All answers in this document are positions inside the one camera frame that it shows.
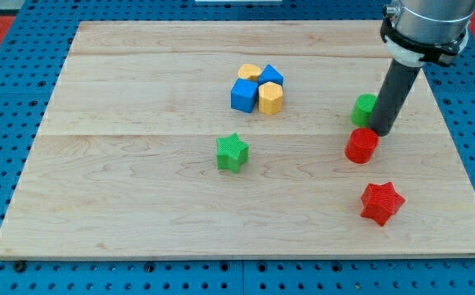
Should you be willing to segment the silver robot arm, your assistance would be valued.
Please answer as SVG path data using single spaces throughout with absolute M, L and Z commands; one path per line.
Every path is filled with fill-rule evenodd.
M 449 66 L 465 49 L 475 0 L 393 0 L 382 9 L 382 41 L 403 66 Z

